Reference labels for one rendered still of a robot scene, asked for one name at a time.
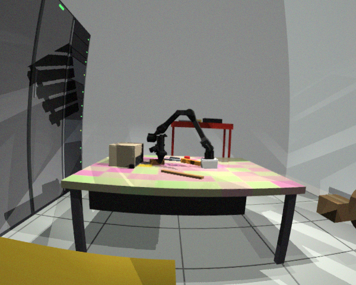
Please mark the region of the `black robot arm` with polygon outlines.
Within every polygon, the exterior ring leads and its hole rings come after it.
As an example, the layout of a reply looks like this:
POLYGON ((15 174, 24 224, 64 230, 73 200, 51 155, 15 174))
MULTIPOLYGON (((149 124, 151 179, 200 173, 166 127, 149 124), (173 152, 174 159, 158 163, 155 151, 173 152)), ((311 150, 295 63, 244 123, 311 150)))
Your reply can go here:
MULTIPOLYGON (((154 134, 148 133, 147 135, 147 142, 156 142, 157 143, 164 143, 164 137, 167 137, 166 134, 161 135, 165 133, 169 125, 180 115, 187 115, 188 118, 192 121, 194 127, 196 128, 200 138, 201 138, 201 144, 202 146, 206 149, 205 151, 205 160, 213 160, 214 159, 214 151, 213 151, 213 146, 211 145, 210 140, 205 136, 200 124, 198 123, 196 119, 196 115, 192 109, 188 110, 176 110, 171 117, 168 118, 168 120, 165 121, 165 123, 162 123, 160 126, 157 127, 157 130, 155 131, 154 134), (159 135, 160 136, 157 136, 159 135)), ((158 145, 155 144, 155 146, 149 148, 150 153, 154 151, 159 151, 158 145)))

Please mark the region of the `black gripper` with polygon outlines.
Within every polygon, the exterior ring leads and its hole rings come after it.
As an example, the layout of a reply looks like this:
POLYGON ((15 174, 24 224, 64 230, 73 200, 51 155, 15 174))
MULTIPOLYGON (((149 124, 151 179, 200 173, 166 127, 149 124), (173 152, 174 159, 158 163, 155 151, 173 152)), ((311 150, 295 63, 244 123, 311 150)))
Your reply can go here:
POLYGON ((156 145, 158 145, 159 151, 156 150, 155 154, 157 155, 159 162, 161 164, 163 161, 163 158, 167 155, 167 152, 164 149, 165 144, 157 142, 156 145))

